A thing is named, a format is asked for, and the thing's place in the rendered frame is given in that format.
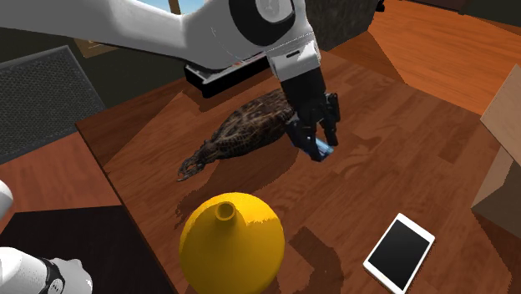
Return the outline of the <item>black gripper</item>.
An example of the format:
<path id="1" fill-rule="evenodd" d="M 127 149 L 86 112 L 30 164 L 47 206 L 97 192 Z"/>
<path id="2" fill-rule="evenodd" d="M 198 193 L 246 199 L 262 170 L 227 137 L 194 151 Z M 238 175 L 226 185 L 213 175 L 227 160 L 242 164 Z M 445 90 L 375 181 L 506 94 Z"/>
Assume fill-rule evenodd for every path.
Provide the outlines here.
<path id="1" fill-rule="evenodd" d="M 336 124 L 340 121 L 338 95 L 325 94 L 326 85 L 321 68 L 314 68 L 294 78 L 281 82 L 281 87 L 290 106 L 297 112 L 286 122 L 286 133 L 292 144 L 308 154 L 312 160 L 321 162 L 316 147 L 315 125 L 323 119 L 326 140 L 331 146 L 338 146 Z"/>

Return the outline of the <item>white tablet with black screen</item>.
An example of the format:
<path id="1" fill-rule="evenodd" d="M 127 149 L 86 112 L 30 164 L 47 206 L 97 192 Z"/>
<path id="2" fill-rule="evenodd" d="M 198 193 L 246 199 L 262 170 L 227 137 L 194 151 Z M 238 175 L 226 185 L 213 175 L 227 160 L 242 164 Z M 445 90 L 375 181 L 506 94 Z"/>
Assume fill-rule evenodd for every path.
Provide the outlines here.
<path id="1" fill-rule="evenodd" d="M 432 233 L 398 213 L 363 268 L 391 294 L 406 294 L 435 240 Z"/>

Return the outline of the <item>brown scaly figure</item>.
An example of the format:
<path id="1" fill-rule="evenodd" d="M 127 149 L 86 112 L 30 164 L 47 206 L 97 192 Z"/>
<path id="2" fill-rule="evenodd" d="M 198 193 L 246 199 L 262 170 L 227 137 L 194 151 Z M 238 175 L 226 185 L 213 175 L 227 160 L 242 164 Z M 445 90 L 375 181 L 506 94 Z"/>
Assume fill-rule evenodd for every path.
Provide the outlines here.
<path id="1" fill-rule="evenodd" d="M 178 169 L 179 180 L 200 173 L 208 164 L 248 155 L 279 140 L 295 114 L 282 89 L 275 89 L 234 110 Z"/>

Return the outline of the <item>small blue object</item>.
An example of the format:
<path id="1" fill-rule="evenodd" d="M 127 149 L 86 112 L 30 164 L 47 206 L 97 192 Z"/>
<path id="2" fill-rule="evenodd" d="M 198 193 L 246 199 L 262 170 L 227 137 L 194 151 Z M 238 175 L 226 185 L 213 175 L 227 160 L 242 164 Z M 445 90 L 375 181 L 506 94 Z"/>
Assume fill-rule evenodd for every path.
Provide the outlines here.
<path id="1" fill-rule="evenodd" d="M 316 137 L 316 147 L 320 155 L 320 160 L 324 160 L 334 151 L 334 149 L 327 142 L 319 139 L 318 137 Z"/>

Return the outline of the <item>light wooden box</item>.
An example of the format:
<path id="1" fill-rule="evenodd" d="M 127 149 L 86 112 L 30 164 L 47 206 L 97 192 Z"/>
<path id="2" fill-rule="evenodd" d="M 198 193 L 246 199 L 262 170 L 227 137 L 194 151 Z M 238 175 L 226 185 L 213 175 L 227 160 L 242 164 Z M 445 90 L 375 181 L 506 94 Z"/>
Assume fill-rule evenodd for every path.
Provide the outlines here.
<path id="1" fill-rule="evenodd" d="M 480 121 L 500 148 L 471 210 L 521 239 L 521 66 L 513 66 Z"/>

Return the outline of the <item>dark grey mesh panel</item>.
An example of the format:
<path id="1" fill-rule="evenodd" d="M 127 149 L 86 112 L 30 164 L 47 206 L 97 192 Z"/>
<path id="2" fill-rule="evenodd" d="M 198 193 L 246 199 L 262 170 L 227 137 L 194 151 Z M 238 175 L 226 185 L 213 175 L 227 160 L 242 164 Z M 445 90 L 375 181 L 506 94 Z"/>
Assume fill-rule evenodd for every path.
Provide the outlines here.
<path id="1" fill-rule="evenodd" d="M 77 131 L 105 110 L 67 45 L 0 63 L 0 165 Z"/>

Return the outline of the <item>brown wooden table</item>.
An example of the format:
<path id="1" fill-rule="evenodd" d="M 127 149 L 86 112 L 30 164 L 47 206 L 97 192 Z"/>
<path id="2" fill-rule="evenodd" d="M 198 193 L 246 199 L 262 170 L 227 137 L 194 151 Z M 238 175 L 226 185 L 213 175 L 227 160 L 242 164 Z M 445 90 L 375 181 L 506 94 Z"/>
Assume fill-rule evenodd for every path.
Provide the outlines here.
<path id="1" fill-rule="evenodd" d="M 195 294 L 178 257 L 185 220 L 211 196 L 242 191 L 268 203 L 286 234 L 266 294 L 388 294 L 362 263 L 400 213 L 435 237 L 407 294 L 521 294 L 521 239 L 473 210 L 499 150 L 478 115 L 331 53 L 322 70 L 341 122 L 321 163 L 282 138 L 179 180 L 231 112 L 278 87 L 269 70 L 210 99 L 180 79 L 78 123 L 176 291 Z"/>

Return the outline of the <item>yellow round vase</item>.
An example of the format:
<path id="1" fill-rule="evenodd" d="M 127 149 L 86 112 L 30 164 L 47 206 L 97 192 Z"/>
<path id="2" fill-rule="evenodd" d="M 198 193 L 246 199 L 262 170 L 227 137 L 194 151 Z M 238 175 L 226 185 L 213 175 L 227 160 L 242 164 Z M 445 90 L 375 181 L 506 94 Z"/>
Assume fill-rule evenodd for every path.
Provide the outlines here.
<path id="1" fill-rule="evenodd" d="M 200 204 L 180 235 L 180 267 L 197 294 L 261 294 L 276 278 L 285 254 L 277 214 L 242 192 Z"/>

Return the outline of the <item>black and white appliance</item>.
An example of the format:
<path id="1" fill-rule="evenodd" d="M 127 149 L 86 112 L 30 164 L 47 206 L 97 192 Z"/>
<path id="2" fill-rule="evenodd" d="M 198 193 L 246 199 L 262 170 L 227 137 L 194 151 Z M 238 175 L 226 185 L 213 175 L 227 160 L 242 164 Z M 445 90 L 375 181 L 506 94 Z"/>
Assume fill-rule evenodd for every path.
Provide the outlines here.
<path id="1" fill-rule="evenodd" d="M 186 80 L 195 86 L 204 98 L 208 99 L 269 67 L 267 57 L 263 53 L 258 53 L 248 59 L 234 63 L 219 73 L 207 73 L 188 64 L 185 65 L 184 71 Z"/>

